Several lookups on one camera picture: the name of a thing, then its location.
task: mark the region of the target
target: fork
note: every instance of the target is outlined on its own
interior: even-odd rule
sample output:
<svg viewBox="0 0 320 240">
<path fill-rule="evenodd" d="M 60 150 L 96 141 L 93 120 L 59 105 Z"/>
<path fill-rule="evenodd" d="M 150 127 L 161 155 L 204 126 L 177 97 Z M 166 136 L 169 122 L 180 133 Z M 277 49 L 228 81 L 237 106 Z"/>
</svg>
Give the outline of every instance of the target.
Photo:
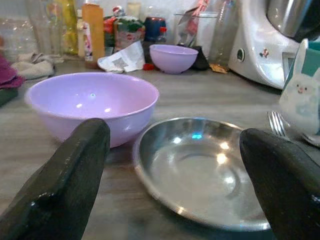
<svg viewBox="0 0 320 240">
<path fill-rule="evenodd" d="M 289 137 L 287 136 L 286 129 L 284 126 L 284 122 L 290 127 L 290 124 L 281 116 L 281 114 L 277 111 L 267 111 L 266 115 L 269 119 L 269 124 L 271 127 L 271 131 L 278 136 L 281 136 L 283 138 L 286 138 L 289 140 Z M 318 148 L 320 148 L 320 137 L 319 136 L 310 136 L 307 134 L 304 134 L 303 132 L 299 132 L 301 137 L 310 143 L 311 145 L 314 145 Z"/>
<path fill-rule="evenodd" d="M 281 136 L 283 138 L 288 138 L 286 129 L 284 126 L 283 118 L 277 111 L 267 111 L 266 115 L 269 119 L 269 124 L 271 127 L 272 132 L 275 135 Z"/>
</svg>

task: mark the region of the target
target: food package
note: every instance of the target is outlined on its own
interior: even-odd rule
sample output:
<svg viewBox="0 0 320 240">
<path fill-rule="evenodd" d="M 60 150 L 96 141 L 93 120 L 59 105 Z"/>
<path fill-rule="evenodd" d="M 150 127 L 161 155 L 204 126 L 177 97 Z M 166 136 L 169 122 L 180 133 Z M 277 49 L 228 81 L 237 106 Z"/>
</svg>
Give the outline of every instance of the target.
<svg viewBox="0 0 320 240">
<path fill-rule="evenodd" d="M 115 52 L 129 47 L 137 41 L 143 41 L 146 28 L 142 21 L 134 16 L 120 16 L 114 22 Z"/>
<path fill-rule="evenodd" d="M 114 22 L 116 20 L 117 18 L 115 16 L 108 16 L 103 19 L 105 56 L 110 56 L 114 53 L 114 48 L 115 48 Z"/>
</svg>

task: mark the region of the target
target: orange bottle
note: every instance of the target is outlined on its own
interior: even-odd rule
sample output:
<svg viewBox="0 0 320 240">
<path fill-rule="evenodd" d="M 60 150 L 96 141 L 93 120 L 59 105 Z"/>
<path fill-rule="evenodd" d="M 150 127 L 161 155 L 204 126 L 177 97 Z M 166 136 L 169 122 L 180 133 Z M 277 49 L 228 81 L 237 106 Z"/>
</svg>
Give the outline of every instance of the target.
<svg viewBox="0 0 320 240">
<path fill-rule="evenodd" d="M 105 56 L 104 10 L 99 0 L 84 0 L 82 6 L 85 66 L 98 68 L 97 61 Z"/>
</svg>

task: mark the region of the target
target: bowl rim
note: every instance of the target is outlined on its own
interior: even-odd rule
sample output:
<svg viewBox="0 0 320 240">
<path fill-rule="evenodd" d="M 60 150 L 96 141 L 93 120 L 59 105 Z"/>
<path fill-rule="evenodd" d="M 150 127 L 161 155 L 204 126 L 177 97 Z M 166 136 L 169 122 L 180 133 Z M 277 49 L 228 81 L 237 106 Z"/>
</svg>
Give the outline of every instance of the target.
<svg viewBox="0 0 320 240">
<path fill-rule="evenodd" d="M 172 51 L 168 51 L 168 50 L 159 50 L 159 49 L 155 48 L 156 46 L 173 46 L 173 47 L 180 48 L 180 49 L 187 49 L 188 51 L 191 51 L 191 52 L 187 53 L 187 52 L 172 52 Z M 170 45 L 170 44 L 152 44 L 149 48 L 150 48 L 150 50 L 156 51 L 159 53 L 167 53 L 167 54 L 175 54 L 175 55 L 183 55 L 183 56 L 185 56 L 185 55 L 193 56 L 193 55 L 197 55 L 199 53 L 198 50 L 195 50 L 195 49 L 192 49 L 189 47 Z"/>
<path fill-rule="evenodd" d="M 43 109 L 43 107 L 41 107 L 39 104 L 37 103 L 33 103 L 32 99 L 31 99 L 31 94 L 32 91 L 34 91 L 34 89 L 39 86 L 44 84 L 45 82 L 50 82 L 50 81 L 54 81 L 56 78 L 61 78 L 62 76 L 79 76 L 79 75 L 122 75 L 125 78 L 134 78 L 136 80 L 142 81 L 145 84 L 149 85 L 150 88 L 154 91 L 155 93 L 155 99 L 148 104 L 147 106 L 139 109 L 139 110 L 135 110 L 135 111 L 131 111 L 128 113 L 122 113 L 122 114 L 118 114 L 115 116 L 111 116 L 111 117 L 107 117 L 107 116 L 92 116 L 92 117 L 85 117 L 85 116 L 72 116 L 69 114 L 61 114 L 61 113 L 55 113 L 55 112 L 50 112 L 50 111 L 46 111 Z M 46 116 L 51 116 L 51 117 L 55 117 L 55 118 L 60 118 L 60 119 L 70 119 L 70 120 L 87 120 L 90 118 L 100 118 L 100 119 L 104 119 L 104 120 L 113 120 L 113 119 L 119 119 L 119 118 L 123 118 L 123 117 L 129 117 L 138 113 L 141 113 L 149 108 L 151 108 L 152 106 L 154 106 L 158 99 L 159 99 L 160 93 L 159 90 L 150 82 L 139 78 L 139 77 L 135 77 L 135 76 L 131 76 L 131 75 L 126 75 L 126 74 L 120 74 L 120 73 L 112 73 L 112 72 L 99 72 L 99 71 L 92 71 L 92 72 L 75 72 L 75 73 L 68 73 L 68 74 L 61 74 L 61 75 L 56 75 L 53 77 L 50 77 L 48 79 L 42 80 L 36 84 L 34 84 L 33 86 L 31 86 L 29 89 L 27 89 L 27 91 L 24 94 L 24 102 L 30 106 L 33 110 L 35 110 L 37 113 L 46 115 Z"/>
<path fill-rule="evenodd" d="M 168 200 L 165 194 L 163 194 L 160 190 L 158 190 L 157 186 L 152 181 L 151 177 L 144 171 L 142 159 L 140 158 L 140 145 L 143 137 L 145 134 L 155 126 L 166 122 L 172 122 L 177 120 L 185 120 L 185 119 L 193 119 L 193 120 L 203 120 L 203 121 L 211 121 L 224 124 L 230 128 L 234 128 L 239 130 L 240 132 L 243 131 L 243 128 L 237 126 L 233 123 L 225 122 L 225 121 L 218 121 L 207 117 L 199 117 L 199 116 L 182 116 L 182 117 L 174 117 L 174 118 L 165 118 L 160 121 L 156 121 L 155 123 L 149 125 L 147 128 L 143 130 L 143 132 L 139 135 L 139 137 L 135 140 L 132 148 L 132 159 L 133 159 L 133 167 L 134 170 L 142 182 L 144 187 L 147 189 L 148 193 L 155 198 L 157 201 L 161 202 L 164 206 L 172 210 L 173 212 L 177 213 L 178 215 L 183 216 L 189 220 L 195 221 L 197 223 L 203 224 L 209 227 L 216 227 L 222 230 L 227 231 L 239 231 L 239 232 L 255 232 L 255 231 L 264 231 L 270 229 L 270 224 L 268 221 L 266 223 L 245 223 L 245 224 L 221 224 L 214 221 L 208 221 L 202 217 L 197 216 L 194 212 L 184 209 L 183 212 L 179 212 L 181 206 L 176 202 Z"/>
</svg>

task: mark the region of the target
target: drinking glass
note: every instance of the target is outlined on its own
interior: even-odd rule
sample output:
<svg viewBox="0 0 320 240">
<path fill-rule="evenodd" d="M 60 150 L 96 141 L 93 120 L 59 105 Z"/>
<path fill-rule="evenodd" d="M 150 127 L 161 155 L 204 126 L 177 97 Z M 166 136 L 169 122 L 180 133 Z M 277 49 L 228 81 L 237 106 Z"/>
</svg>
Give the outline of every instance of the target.
<svg viewBox="0 0 320 240">
<path fill-rule="evenodd" d="M 40 52 L 53 58 L 55 63 L 62 63 L 64 61 L 62 6 L 54 0 L 25 0 L 25 2 Z"/>
</svg>

